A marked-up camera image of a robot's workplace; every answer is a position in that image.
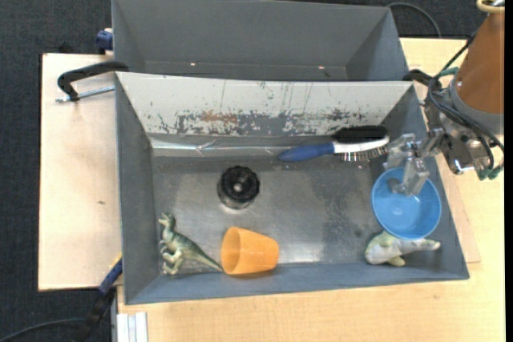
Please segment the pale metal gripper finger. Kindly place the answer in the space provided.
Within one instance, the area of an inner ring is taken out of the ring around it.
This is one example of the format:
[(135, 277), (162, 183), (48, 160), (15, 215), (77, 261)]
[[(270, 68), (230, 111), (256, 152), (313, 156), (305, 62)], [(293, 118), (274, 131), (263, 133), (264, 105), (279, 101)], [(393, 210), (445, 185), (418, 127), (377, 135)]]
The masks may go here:
[(423, 159), (410, 158), (405, 161), (402, 180), (394, 185), (394, 192), (406, 196), (417, 195), (429, 175)]
[(385, 169), (410, 165), (413, 169), (418, 167), (418, 141), (415, 134), (408, 133), (401, 135), (386, 146), (386, 161), (383, 163)]

